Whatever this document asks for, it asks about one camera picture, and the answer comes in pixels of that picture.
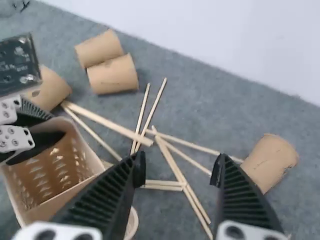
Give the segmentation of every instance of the perforated wooden container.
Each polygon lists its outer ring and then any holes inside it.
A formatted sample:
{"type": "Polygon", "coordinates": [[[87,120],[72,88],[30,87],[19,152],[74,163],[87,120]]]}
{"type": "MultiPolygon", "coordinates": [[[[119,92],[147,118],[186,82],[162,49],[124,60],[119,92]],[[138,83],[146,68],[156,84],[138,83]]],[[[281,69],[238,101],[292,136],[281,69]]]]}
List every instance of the perforated wooden container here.
{"type": "Polygon", "coordinates": [[[64,117],[31,128],[31,132],[64,131],[53,147],[16,165],[4,165],[5,185],[21,226],[48,221],[67,201],[104,171],[98,156],[76,126],[64,117]]]}

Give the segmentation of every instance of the black circuit board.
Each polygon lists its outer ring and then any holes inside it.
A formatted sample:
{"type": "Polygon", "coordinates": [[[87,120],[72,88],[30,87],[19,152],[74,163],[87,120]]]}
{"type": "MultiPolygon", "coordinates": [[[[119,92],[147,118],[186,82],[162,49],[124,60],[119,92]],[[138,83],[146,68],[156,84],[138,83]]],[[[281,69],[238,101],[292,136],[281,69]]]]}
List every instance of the black circuit board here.
{"type": "Polygon", "coordinates": [[[41,82],[31,34],[0,41],[0,98],[27,91],[41,82]]]}

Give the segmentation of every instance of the gray carpet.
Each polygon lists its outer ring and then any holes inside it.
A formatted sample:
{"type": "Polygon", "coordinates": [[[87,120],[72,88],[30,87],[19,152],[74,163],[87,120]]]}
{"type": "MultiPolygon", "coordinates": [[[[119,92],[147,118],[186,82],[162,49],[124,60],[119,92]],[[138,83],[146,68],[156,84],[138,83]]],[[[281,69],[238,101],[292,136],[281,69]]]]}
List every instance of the gray carpet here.
{"type": "MultiPolygon", "coordinates": [[[[151,122],[159,131],[239,158],[245,158],[264,133],[284,137],[296,147],[300,162],[266,196],[285,231],[292,233],[294,239],[319,239],[318,107],[120,32],[118,36],[123,48],[133,56],[140,92],[96,96],[89,87],[73,47],[107,28],[33,2],[22,14],[0,19],[0,39],[32,32],[40,62],[71,85],[73,94],[70,101],[132,130],[136,127],[146,83],[151,83],[148,113],[163,77],[167,77],[167,86],[151,122]]],[[[92,121],[83,120],[123,157],[129,153],[131,140],[92,121]]],[[[86,132],[82,132],[101,158],[114,161],[86,132]]],[[[213,167],[215,157],[177,147],[207,168],[213,167]]],[[[157,146],[145,151],[149,179],[175,179],[157,146]]],[[[209,186],[206,175],[173,156],[214,220],[218,190],[209,186]]],[[[0,184],[0,238],[10,239],[18,224],[2,181],[0,184]]],[[[207,239],[181,192],[138,189],[134,206],[140,220],[137,240],[207,239]]]]}

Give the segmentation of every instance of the wooden stick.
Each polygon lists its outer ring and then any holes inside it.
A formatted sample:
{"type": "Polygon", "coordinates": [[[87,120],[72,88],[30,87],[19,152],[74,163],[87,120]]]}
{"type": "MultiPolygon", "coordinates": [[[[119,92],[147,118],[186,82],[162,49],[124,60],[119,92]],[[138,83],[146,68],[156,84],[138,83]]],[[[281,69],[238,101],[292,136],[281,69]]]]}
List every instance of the wooden stick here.
{"type": "Polygon", "coordinates": [[[176,154],[180,155],[182,158],[187,160],[189,163],[194,165],[196,168],[200,169],[205,174],[207,174],[207,175],[209,175],[211,177],[212,172],[209,169],[205,168],[200,163],[198,163],[197,161],[193,160],[191,157],[187,156],[186,154],[184,154],[182,151],[180,151],[179,149],[177,149],[176,147],[174,147],[173,145],[171,145],[167,141],[165,141],[165,140],[162,140],[162,141],[163,141],[164,145],[166,145],[171,151],[173,151],[176,154]]]}
{"type": "Polygon", "coordinates": [[[72,102],[69,102],[69,101],[64,101],[62,103],[63,106],[65,106],[66,108],[69,108],[71,111],[75,112],[75,113],[78,113],[80,115],[83,115],[107,128],[110,128],[130,139],[133,139],[133,140],[137,140],[139,142],[141,142],[142,144],[144,145],[147,145],[148,147],[150,147],[152,144],[153,144],[153,141],[149,138],[146,138],[144,136],[141,136],[139,134],[136,134],[135,132],[121,126],[121,125],[118,125],[102,116],[99,116],[98,114],[95,114],[83,107],[80,107],[72,102]]]}
{"type": "MultiPolygon", "coordinates": [[[[156,98],[155,98],[155,100],[154,100],[153,106],[152,106],[152,108],[151,108],[151,110],[150,110],[149,116],[148,116],[148,118],[146,119],[146,122],[145,122],[145,124],[144,124],[143,130],[142,130],[142,133],[141,133],[141,136],[142,136],[142,137],[145,136],[145,134],[146,134],[146,130],[148,129],[148,126],[149,126],[149,124],[150,124],[151,118],[152,118],[152,116],[154,115],[154,112],[155,112],[155,110],[156,110],[156,107],[157,107],[157,105],[158,105],[158,102],[159,102],[159,100],[160,100],[161,94],[162,94],[162,92],[163,92],[163,90],[164,90],[164,88],[165,88],[166,83],[167,83],[167,78],[164,78],[164,79],[163,79],[163,82],[162,82],[162,85],[161,85],[161,87],[160,87],[160,89],[159,89],[159,91],[158,91],[158,94],[156,95],[156,98]]],[[[136,147],[135,147],[135,150],[134,150],[135,152],[137,152],[137,151],[139,150],[140,145],[141,145],[141,142],[138,142],[138,143],[136,144],[136,147]]]]}
{"type": "MultiPolygon", "coordinates": [[[[156,137],[155,137],[155,141],[156,141],[156,143],[158,144],[158,146],[159,146],[159,148],[160,148],[160,150],[161,150],[164,158],[166,159],[166,161],[168,162],[169,166],[171,167],[171,169],[172,169],[175,177],[176,177],[178,180],[181,179],[181,176],[183,176],[183,174],[182,174],[181,172],[180,172],[180,173],[176,172],[177,169],[176,169],[175,167],[172,167],[172,165],[174,165],[174,163],[173,163],[173,162],[174,162],[174,159],[173,159],[173,157],[171,156],[169,150],[165,147],[165,145],[164,145],[163,142],[161,141],[161,138],[159,138],[158,136],[156,136],[156,137]]],[[[201,223],[204,231],[205,231],[206,234],[208,235],[209,239],[210,239],[210,240],[213,240],[213,238],[214,238],[214,237],[213,237],[213,234],[212,234],[210,228],[208,227],[208,225],[207,225],[207,223],[206,223],[206,221],[205,221],[205,219],[204,219],[204,216],[200,213],[200,210],[199,210],[199,208],[197,207],[197,205],[196,205],[196,203],[195,203],[195,199],[194,199],[194,198],[192,197],[192,195],[190,194],[190,189],[191,189],[190,186],[189,186],[189,187],[183,187],[183,192],[184,192],[185,196],[187,197],[188,201],[190,202],[190,204],[191,204],[191,206],[192,206],[192,208],[193,208],[196,216],[198,217],[198,219],[199,219],[199,221],[200,221],[200,223],[201,223]]]]}
{"type": "Polygon", "coordinates": [[[70,109],[68,109],[63,103],[61,103],[63,110],[70,116],[74,121],[76,121],[81,127],[84,128],[98,143],[100,143],[115,159],[118,161],[122,160],[122,157],[105,141],[99,137],[88,125],[86,125],[77,115],[75,115],[70,109]]]}
{"type": "Polygon", "coordinates": [[[145,180],[146,185],[160,185],[160,186],[176,186],[185,187],[187,184],[185,182],[179,181],[164,181],[164,180],[145,180]]]}
{"type": "Polygon", "coordinates": [[[194,203],[197,205],[197,207],[199,208],[199,210],[202,213],[203,217],[205,218],[205,221],[208,224],[210,224],[211,220],[210,220],[208,214],[206,213],[205,209],[201,205],[201,203],[200,203],[199,199],[197,198],[195,192],[193,191],[191,186],[188,184],[187,179],[185,178],[185,176],[183,175],[183,173],[179,169],[178,165],[176,164],[176,162],[175,162],[174,158],[172,157],[172,155],[170,154],[169,150],[164,145],[163,140],[159,136],[156,135],[155,136],[155,141],[158,144],[158,146],[160,148],[160,151],[162,152],[164,158],[166,159],[166,161],[168,162],[169,166],[171,167],[175,177],[177,178],[177,180],[179,182],[186,183],[186,187],[184,189],[186,189],[190,193],[190,195],[192,196],[192,198],[194,200],[194,203]]]}
{"type": "MultiPolygon", "coordinates": [[[[185,146],[187,146],[189,148],[197,149],[199,151],[202,151],[202,152],[205,152],[205,153],[209,153],[209,154],[212,154],[212,155],[215,155],[215,156],[219,156],[220,155],[220,152],[218,152],[216,150],[213,150],[213,149],[210,149],[210,148],[207,148],[207,147],[204,147],[204,146],[196,145],[196,144],[194,144],[192,142],[182,140],[182,139],[177,138],[175,136],[170,136],[170,135],[163,134],[163,133],[160,133],[160,132],[153,132],[150,129],[147,129],[146,133],[152,134],[152,135],[158,135],[158,136],[160,136],[160,137],[162,137],[164,139],[171,140],[171,141],[176,142],[178,144],[185,145],[185,146]]],[[[244,162],[244,160],[239,159],[239,158],[237,158],[235,156],[229,156],[229,157],[233,161],[235,161],[236,163],[242,164],[244,162]]]]}
{"type": "Polygon", "coordinates": [[[141,189],[154,189],[154,190],[164,190],[164,191],[175,191],[182,192],[182,186],[162,186],[162,185],[143,185],[141,189]]]}
{"type": "MultiPolygon", "coordinates": [[[[135,133],[136,134],[138,134],[139,131],[140,131],[140,126],[141,126],[142,118],[144,116],[146,103],[147,103],[147,99],[148,99],[149,89],[150,89],[150,83],[148,83],[146,85],[146,89],[145,89],[145,92],[144,92],[144,97],[143,97],[143,101],[142,101],[142,105],[141,105],[141,109],[140,109],[140,114],[139,114],[138,122],[137,122],[136,128],[135,128],[135,133]]],[[[137,144],[137,141],[133,140],[133,143],[132,143],[132,146],[131,146],[130,155],[135,153],[136,144],[137,144]]]]}
{"type": "Polygon", "coordinates": [[[209,237],[210,240],[213,240],[213,239],[214,239],[214,236],[213,236],[210,228],[209,228],[208,225],[206,224],[206,221],[204,220],[204,217],[202,216],[202,214],[200,213],[199,209],[197,208],[197,205],[196,205],[196,203],[194,202],[194,200],[193,200],[190,192],[189,192],[189,191],[186,191],[186,188],[185,188],[185,187],[184,187],[183,189],[184,189],[184,194],[185,194],[186,198],[189,200],[189,202],[190,202],[190,204],[191,204],[191,206],[192,206],[192,208],[193,208],[196,216],[197,216],[198,219],[200,220],[201,225],[202,225],[205,233],[208,235],[208,237],[209,237]]]}
{"type": "MultiPolygon", "coordinates": [[[[113,166],[113,164],[111,162],[107,162],[104,160],[101,160],[102,164],[104,166],[105,169],[111,168],[113,166]]],[[[162,186],[162,187],[181,187],[181,191],[182,191],[182,187],[185,187],[187,184],[185,182],[178,182],[178,181],[165,181],[165,180],[149,180],[146,179],[145,180],[145,185],[148,186],[162,186]]]]}

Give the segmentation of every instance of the paper cup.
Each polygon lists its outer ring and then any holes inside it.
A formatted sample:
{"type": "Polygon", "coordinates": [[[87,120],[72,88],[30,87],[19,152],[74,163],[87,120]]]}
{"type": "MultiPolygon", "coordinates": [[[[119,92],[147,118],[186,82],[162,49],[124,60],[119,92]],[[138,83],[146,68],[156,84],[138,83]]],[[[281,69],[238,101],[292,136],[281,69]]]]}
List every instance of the paper cup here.
{"type": "Polygon", "coordinates": [[[111,29],[76,45],[74,48],[83,68],[101,64],[124,54],[116,33],[111,29]]]}
{"type": "Polygon", "coordinates": [[[50,68],[40,66],[42,84],[25,94],[25,97],[43,110],[51,111],[59,105],[72,90],[58,74],[50,68]]]}
{"type": "Polygon", "coordinates": [[[298,163],[298,159],[299,155],[290,143],[280,136],[265,134],[241,168],[265,194],[298,163]]]}
{"type": "Polygon", "coordinates": [[[96,94],[137,90],[138,76],[130,54],[87,69],[90,85],[96,94]]]}

